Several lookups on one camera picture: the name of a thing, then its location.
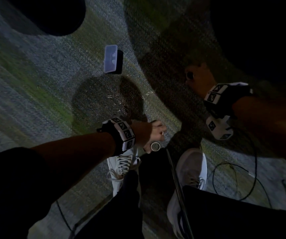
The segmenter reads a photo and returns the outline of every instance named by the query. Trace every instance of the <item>black pants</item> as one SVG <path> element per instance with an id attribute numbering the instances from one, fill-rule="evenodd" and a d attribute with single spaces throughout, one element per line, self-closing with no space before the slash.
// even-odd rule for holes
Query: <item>black pants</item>
<path id="1" fill-rule="evenodd" d="M 136 190 L 138 179 L 135 171 L 129 171 L 119 193 L 75 238 L 143 238 L 142 212 L 138 208 Z M 286 211 L 252 205 L 190 186 L 184 186 L 183 193 L 195 238 L 286 237 Z"/>

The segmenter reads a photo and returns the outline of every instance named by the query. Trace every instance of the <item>cable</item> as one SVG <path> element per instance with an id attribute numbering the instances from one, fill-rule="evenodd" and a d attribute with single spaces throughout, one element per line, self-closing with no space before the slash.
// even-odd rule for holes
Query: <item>cable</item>
<path id="1" fill-rule="evenodd" d="M 263 188 L 263 190 L 264 190 L 264 192 L 265 192 L 265 194 L 266 194 L 266 196 L 267 196 L 267 199 L 268 199 L 270 208 L 272 208 L 272 205 L 271 205 L 271 202 L 270 202 L 270 198 L 269 198 L 269 196 L 268 196 L 268 193 L 267 193 L 267 191 L 265 190 L 265 188 L 264 188 L 264 186 L 262 185 L 262 183 L 261 183 L 261 182 L 258 180 L 258 178 L 257 178 L 258 160 L 257 160 L 256 147 L 255 147 L 253 141 L 251 140 L 251 138 L 249 137 L 249 135 L 246 134 L 243 130 L 241 130 L 241 129 L 239 129 L 239 128 L 236 128 L 236 127 L 230 127 L 229 129 L 234 129 L 234 130 L 240 131 L 240 132 L 250 141 L 250 144 L 251 144 L 251 146 L 252 146 L 252 149 L 253 149 L 253 152 L 254 152 L 254 156 L 255 156 L 255 176 L 254 176 L 254 181 L 253 181 L 252 187 L 251 187 L 249 193 L 248 193 L 245 197 L 243 197 L 242 199 L 240 199 L 239 201 L 243 201 L 243 200 L 245 200 L 246 198 L 248 198 L 248 197 L 251 195 L 253 189 L 254 189 L 255 186 L 256 186 L 256 182 L 258 181 L 258 182 L 261 184 L 261 186 L 262 186 L 262 188 Z M 237 164 L 234 164 L 234 163 L 221 162 L 220 164 L 216 165 L 216 167 L 215 167 L 215 168 L 213 169 L 213 171 L 212 171 L 212 173 L 213 173 L 212 184 L 213 184 L 213 188 L 214 188 L 216 194 L 218 194 L 218 192 L 216 191 L 216 188 L 215 188 L 215 185 L 214 185 L 215 171 L 216 171 L 216 169 L 217 169 L 219 166 L 221 166 L 221 165 L 226 165 L 226 164 L 239 167 L 239 168 L 241 168 L 241 169 L 243 169 L 243 170 L 245 170 L 245 171 L 247 171 L 247 172 L 249 173 L 248 170 L 246 170 L 245 168 L 243 168 L 243 167 L 241 167 L 241 166 L 239 166 L 239 165 L 237 165 Z"/>
<path id="2" fill-rule="evenodd" d="M 66 223 L 68 229 L 69 229 L 70 231 L 72 231 L 72 229 L 70 228 L 70 226 L 69 226 L 69 224 L 68 224 L 66 218 L 64 217 L 64 215 L 63 215 L 63 213 L 62 213 L 62 211 L 61 211 L 60 205 L 59 205 L 59 203 L 58 203 L 57 200 L 56 200 L 56 203 L 57 203 L 57 206 L 58 206 L 58 209 L 59 209 L 59 211 L 60 211 L 60 214 L 61 214 L 61 217 L 62 217 L 63 221 Z"/>

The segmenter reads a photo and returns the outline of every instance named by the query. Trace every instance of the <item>black wristband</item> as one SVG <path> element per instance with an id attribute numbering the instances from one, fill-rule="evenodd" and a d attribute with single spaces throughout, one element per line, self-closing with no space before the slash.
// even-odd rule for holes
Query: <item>black wristband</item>
<path id="1" fill-rule="evenodd" d="M 251 96 L 252 89 L 246 83 L 217 84 L 206 95 L 204 104 L 214 118 L 235 117 L 232 105 L 244 96 Z"/>
<path id="2" fill-rule="evenodd" d="M 121 117 L 115 117 L 103 122 L 102 128 L 98 132 L 108 132 L 115 141 L 115 151 L 113 156 L 120 155 L 132 148 L 135 144 L 135 135 L 129 124 Z"/>

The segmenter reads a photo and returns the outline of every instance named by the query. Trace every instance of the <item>sleeve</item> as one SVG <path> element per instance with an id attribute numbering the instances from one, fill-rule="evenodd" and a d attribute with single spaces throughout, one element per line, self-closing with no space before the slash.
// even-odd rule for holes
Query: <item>sleeve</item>
<path id="1" fill-rule="evenodd" d="M 0 153 L 0 238 L 26 238 L 49 212 L 52 179 L 45 160 L 28 148 Z"/>

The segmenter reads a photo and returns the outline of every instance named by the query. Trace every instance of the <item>white sneaker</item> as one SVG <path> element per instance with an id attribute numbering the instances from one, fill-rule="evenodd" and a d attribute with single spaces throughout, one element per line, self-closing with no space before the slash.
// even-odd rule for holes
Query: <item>white sneaker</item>
<path id="1" fill-rule="evenodd" d="M 113 197 L 117 195 L 123 184 L 123 178 L 129 172 L 129 170 L 135 170 L 139 175 L 139 166 L 141 164 L 141 159 L 138 157 L 139 151 L 134 146 L 133 148 L 127 150 L 125 153 L 107 158 L 109 172 L 107 174 L 108 179 L 112 181 L 113 186 Z M 140 181 L 138 184 L 137 191 L 141 198 L 141 185 Z"/>
<path id="2" fill-rule="evenodd" d="M 205 190 L 207 180 L 207 162 L 205 154 L 198 148 L 186 150 L 179 159 L 176 172 L 181 186 L 189 185 L 196 189 Z M 181 211 L 176 191 L 167 206 L 167 217 L 173 226 L 173 231 L 178 238 L 183 238 L 178 223 L 178 213 Z"/>

